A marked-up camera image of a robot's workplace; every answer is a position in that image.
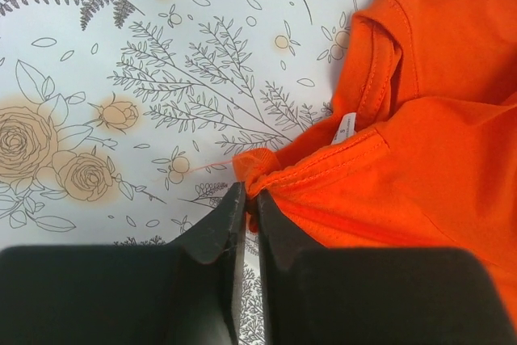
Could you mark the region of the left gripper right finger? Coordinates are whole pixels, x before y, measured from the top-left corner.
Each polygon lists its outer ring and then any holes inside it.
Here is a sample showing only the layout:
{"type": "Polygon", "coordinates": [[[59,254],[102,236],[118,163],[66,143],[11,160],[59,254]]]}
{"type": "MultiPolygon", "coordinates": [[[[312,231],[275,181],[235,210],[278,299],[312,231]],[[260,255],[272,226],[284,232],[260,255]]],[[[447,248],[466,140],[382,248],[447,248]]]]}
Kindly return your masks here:
{"type": "Polygon", "coordinates": [[[269,344],[513,344],[492,279],[469,252],[324,247],[260,193],[269,344]]]}

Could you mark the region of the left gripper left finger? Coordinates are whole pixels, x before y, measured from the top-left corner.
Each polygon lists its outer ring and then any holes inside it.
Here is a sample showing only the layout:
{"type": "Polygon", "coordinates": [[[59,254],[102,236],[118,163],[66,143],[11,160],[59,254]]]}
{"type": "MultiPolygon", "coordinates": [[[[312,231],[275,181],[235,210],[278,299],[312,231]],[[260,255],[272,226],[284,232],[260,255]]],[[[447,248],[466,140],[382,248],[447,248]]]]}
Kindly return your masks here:
{"type": "Polygon", "coordinates": [[[163,245],[4,249],[2,343],[237,343],[245,204],[235,183],[163,245]]]}

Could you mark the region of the orange t-shirt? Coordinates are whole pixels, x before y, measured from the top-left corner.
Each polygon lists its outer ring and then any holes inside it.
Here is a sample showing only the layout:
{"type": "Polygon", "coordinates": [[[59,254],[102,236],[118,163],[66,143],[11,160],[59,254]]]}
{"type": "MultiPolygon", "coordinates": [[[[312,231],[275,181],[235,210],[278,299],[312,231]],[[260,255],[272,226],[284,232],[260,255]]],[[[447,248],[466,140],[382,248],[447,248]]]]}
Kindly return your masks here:
{"type": "Polygon", "coordinates": [[[328,247],[457,246],[516,314],[516,0],[372,0],[327,119],[233,159],[328,247]]]}

